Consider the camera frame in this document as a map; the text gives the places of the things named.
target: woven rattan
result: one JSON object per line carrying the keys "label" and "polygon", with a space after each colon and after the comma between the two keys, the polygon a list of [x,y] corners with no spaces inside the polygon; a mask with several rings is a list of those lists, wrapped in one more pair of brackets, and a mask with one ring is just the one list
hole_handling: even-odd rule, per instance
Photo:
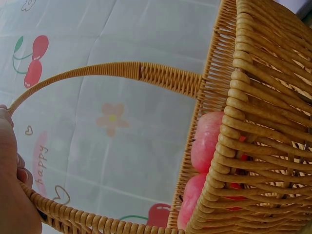
{"label": "woven rattan", "polygon": [[[186,233],[298,233],[312,219],[311,58],[310,29],[283,6],[272,0],[223,0],[202,75],[141,62],[99,64],[47,79],[12,104],[11,114],[45,86],[89,75],[131,78],[196,98],[167,229],[78,211],[21,186],[42,221],[66,234],[183,234],[176,220],[179,197],[196,174],[190,160],[196,124],[204,113],[224,110],[214,159]],[[249,160],[241,161],[242,154]]]}

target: apple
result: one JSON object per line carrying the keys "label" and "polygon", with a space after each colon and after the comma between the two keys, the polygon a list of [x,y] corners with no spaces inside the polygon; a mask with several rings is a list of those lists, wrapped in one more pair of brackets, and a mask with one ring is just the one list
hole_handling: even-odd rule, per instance
{"label": "apple", "polygon": [[179,229],[185,230],[204,187],[206,176],[206,173],[198,174],[187,182],[184,189],[183,202],[177,218],[177,227]]}
{"label": "apple", "polygon": [[195,141],[191,149],[192,166],[200,173],[207,173],[218,142],[223,111],[204,114],[198,120]]}

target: pink apple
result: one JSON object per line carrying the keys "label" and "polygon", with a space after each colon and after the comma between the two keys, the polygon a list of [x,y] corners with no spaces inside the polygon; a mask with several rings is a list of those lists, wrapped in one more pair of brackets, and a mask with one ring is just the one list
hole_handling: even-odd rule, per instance
{"label": "pink apple", "polygon": [[184,189],[181,210],[177,218],[177,227],[179,229],[185,230],[204,187],[206,176],[207,174],[199,174],[187,182]]}
{"label": "pink apple", "polygon": [[34,86],[40,80],[42,73],[42,65],[39,60],[34,60],[29,64],[27,74],[24,79],[26,89]]}
{"label": "pink apple", "polygon": [[200,117],[195,132],[195,139],[203,137],[209,133],[211,137],[216,137],[216,140],[218,140],[223,115],[223,111],[218,111],[206,113]]}
{"label": "pink apple", "polygon": [[49,46],[49,39],[47,36],[39,36],[34,40],[33,43],[33,60],[42,58]]}
{"label": "pink apple", "polygon": [[214,157],[215,145],[218,142],[220,126],[224,113],[211,112],[204,114],[197,124],[195,141],[191,150],[192,166],[200,173],[207,173]]}

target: basket handle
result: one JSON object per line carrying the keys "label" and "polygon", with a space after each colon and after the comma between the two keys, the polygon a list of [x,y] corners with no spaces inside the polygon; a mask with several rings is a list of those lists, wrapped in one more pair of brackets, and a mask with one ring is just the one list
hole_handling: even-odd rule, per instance
{"label": "basket handle", "polygon": [[115,76],[140,80],[146,83],[167,88],[180,94],[195,98],[199,89],[201,75],[179,70],[177,68],[148,62],[113,62],[77,68],[46,79],[28,89],[9,108],[14,111],[27,98],[38,90],[59,80],[81,76]]}

